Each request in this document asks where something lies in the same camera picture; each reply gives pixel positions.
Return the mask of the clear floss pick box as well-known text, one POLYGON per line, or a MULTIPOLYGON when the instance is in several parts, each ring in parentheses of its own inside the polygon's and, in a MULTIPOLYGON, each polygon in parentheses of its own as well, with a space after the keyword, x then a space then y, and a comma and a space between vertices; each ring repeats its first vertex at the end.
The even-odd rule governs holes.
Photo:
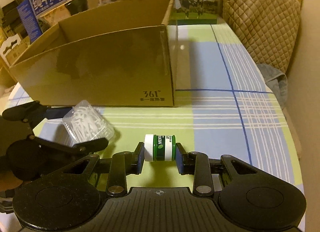
POLYGON ((106 138, 114 138, 113 126, 86 100, 75 105, 62 122, 75 144, 106 138))

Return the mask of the green white balm jar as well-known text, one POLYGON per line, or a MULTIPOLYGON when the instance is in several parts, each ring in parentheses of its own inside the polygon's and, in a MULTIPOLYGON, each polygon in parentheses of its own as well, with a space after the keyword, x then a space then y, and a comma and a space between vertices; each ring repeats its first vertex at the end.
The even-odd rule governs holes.
POLYGON ((147 162, 175 160, 176 137, 174 135, 146 134, 144 138, 144 159, 147 162))

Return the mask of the brown cardboard box on floor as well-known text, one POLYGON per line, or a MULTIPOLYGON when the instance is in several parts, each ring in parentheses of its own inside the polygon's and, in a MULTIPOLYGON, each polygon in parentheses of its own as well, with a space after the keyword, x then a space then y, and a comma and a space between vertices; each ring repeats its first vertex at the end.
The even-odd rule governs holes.
POLYGON ((10 36, 1 45, 1 63, 15 83, 16 78, 9 72, 9 68, 18 59, 18 57, 29 47, 30 38, 21 39, 20 34, 10 36))

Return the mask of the black folding ladder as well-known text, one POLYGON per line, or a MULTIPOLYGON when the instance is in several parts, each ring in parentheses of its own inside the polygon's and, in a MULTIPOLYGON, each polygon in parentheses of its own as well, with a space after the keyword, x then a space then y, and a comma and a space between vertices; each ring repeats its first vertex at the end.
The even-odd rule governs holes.
POLYGON ((1 28, 7 38, 18 34, 24 39, 28 35, 17 10, 22 1, 13 0, 11 3, 1 7, 1 28))

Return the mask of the dark blue milk carton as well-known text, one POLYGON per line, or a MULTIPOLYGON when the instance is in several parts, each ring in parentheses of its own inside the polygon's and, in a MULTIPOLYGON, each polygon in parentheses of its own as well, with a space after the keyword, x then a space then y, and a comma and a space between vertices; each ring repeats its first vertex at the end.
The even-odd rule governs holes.
POLYGON ((27 31, 30 43, 43 34, 38 18, 65 2, 66 0, 24 0, 18 5, 17 11, 27 31))

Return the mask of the open brown cardboard box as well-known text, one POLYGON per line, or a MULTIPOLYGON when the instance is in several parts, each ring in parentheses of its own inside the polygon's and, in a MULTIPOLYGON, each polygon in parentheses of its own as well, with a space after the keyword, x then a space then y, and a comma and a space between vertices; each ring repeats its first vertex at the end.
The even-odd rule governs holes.
POLYGON ((50 27, 10 66, 44 105, 174 106, 175 0, 121 0, 50 27))

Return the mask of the grey towel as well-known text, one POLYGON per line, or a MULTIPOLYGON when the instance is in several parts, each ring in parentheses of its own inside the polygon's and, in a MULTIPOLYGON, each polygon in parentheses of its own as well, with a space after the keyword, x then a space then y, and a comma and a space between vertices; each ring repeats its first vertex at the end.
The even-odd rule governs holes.
POLYGON ((281 109, 285 107, 288 83, 285 73, 267 64, 257 64, 267 87, 274 93, 281 109))

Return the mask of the orange instant noodle bowl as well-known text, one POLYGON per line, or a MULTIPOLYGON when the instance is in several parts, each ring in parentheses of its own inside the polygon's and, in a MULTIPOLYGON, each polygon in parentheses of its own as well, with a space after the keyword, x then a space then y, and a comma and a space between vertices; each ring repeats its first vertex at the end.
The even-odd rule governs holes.
POLYGON ((37 21, 44 33, 59 21, 86 10, 88 10, 87 0, 71 0, 44 13, 37 21))

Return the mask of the beige quilted chair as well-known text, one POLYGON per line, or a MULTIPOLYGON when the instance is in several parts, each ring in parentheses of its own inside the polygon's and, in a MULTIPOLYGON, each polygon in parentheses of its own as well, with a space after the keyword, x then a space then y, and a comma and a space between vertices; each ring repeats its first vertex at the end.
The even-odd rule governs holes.
POLYGON ((300 23, 298 0, 220 0, 220 14, 256 64, 285 73, 300 23))

